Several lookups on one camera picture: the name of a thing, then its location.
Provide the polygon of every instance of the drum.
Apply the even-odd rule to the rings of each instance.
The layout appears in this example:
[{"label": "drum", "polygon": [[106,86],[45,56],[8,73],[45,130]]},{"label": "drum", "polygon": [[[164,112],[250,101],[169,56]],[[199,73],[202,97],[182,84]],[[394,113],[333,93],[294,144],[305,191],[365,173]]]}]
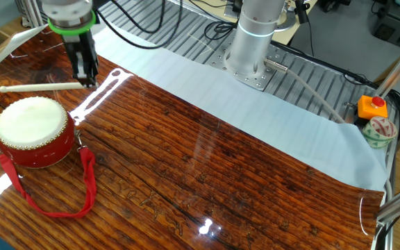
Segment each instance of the drum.
[{"label": "drum", "polygon": [[21,99],[0,114],[0,149],[23,167],[59,162],[72,150],[74,137],[74,120],[46,97]]},{"label": "drum", "polygon": [[29,97],[10,104],[0,114],[0,163],[16,190],[27,203],[50,217],[81,218],[95,203],[97,184],[93,166],[95,155],[86,147],[77,149],[84,167],[86,201],[79,212],[43,211],[24,190],[13,163],[23,167],[47,167],[62,160],[72,150],[74,120],[56,101],[46,97]]}]

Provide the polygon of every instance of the drum head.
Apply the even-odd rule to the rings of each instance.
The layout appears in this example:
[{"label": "drum head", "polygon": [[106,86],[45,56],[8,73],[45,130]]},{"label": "drum head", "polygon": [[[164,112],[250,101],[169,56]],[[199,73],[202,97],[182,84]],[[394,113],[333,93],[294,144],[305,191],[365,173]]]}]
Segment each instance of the drum head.
[{"label": "drum head", "polygon": [[67,113],[56,101],[29,97],[0,114],[0,140],[14,149],[29,150],[55,140],[67,124]]}]

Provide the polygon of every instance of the drumstick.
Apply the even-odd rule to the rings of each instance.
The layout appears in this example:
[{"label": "drumstick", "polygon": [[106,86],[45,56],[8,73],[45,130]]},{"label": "drumstick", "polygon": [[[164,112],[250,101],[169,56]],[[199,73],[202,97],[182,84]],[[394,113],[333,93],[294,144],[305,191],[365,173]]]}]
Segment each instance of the drumstick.
[{"label": "drumstick", "polygon": [[38,83],[16,86],[1,86],[0,92],[27,92],[27,91],[45,91],[45,90],[75,90],[85,88],[80,83]]}]

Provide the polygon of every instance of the white paper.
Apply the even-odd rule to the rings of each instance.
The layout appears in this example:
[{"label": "white paper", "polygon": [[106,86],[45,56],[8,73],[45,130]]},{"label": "white paper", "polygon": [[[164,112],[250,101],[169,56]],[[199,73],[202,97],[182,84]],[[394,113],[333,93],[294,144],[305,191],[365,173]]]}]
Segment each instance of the white paper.
[{"label": "white paper", "polygon": [[21,44],[25,43],[27,40],[31,39],[34,37],[36,34],[38,34],[40,31],[42,31],[44,28],[46,28],[47,24],[37,27],[37,28],[32,28],[28,31],[24,31],[18,34],[15,34],[10,42],[7,44],[6,48],[3,49],[0,53],[0,62],[4,60],[10,53],[12,53],[17,47],[21,46]]},{"label": "white paper", "polygon": [[354,125],[328,121],[166,49],[133,47],[108,28],[94,39],[97,53],[124,69],[343,183],[383,191],[385,152],[369,147]]}]

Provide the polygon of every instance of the drum strap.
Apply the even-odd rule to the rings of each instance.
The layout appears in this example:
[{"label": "drum strap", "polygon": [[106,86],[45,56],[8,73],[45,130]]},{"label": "drum strap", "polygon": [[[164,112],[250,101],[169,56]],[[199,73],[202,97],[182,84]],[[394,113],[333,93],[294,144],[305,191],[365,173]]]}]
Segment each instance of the drum strap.
[{"label": "drum strap", "polygon": [[13,186],[21,193],[27,200],[27,203],[43,215],[50,217],[75,217],[81,218],[90,211],[95,203],[95,195],[97,194],[97,184],[95,183],[95,175],[93,166],[95,164],[95,155],[87,148],[83,147],[79,150],[81,162],[84,166],[84,182],[86,184],[86,202],[80,212],[70,214],[68,212],[45,212],[32,200],[29,193],[27,193],[21,186],[18,179],[17,170],[13,166],[12,161],[4,154],[0,155],[0,163],[8,178],[12,181]]}]

